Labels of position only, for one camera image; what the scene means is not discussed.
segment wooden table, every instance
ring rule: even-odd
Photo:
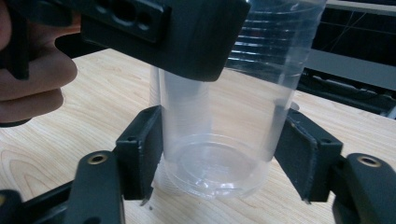
[[[29,200],[74,178],[79,159],[111,150],[149,106],[149,66],[114,50],[75,59],[78,77],[64,106],[27,124],[0,129],[0,189]],[[396,121],[297,91],[300,111],[344,142],[396,167]],[[330,203],[302,202],[276,161],[266,185],[246,199],[204,201],[154,190],[144,206],[125,202],[127,223],[333,223]]]

